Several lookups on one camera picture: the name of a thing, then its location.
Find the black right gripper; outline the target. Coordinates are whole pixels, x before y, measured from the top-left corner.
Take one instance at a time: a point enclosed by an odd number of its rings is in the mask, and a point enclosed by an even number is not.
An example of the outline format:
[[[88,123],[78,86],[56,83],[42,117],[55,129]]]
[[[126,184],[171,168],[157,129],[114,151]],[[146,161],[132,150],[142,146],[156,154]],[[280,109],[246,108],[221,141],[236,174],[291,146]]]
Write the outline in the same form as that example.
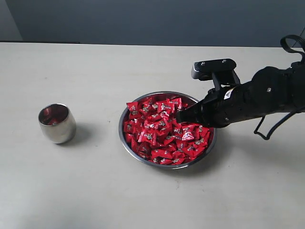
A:
[[[214,90],[200,102],[176,113],[178,123],[223,128],[232,123],[262,117],[259,105],[250,92],[251,83]]]

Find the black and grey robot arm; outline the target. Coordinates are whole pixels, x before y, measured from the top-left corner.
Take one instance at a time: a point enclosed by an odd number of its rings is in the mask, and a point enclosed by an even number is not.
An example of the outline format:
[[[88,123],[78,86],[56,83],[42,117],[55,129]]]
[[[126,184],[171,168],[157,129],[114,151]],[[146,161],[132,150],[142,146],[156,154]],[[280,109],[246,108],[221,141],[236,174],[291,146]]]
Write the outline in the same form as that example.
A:
[[[232,59],[195,62],[192,78],[213,81],[207,96],[176,114],[179,123],[223,128],[232,123],[256,119],[274,113],[304,112],[305,66],[288,69],[265,67],[253,78],[241,83]]]

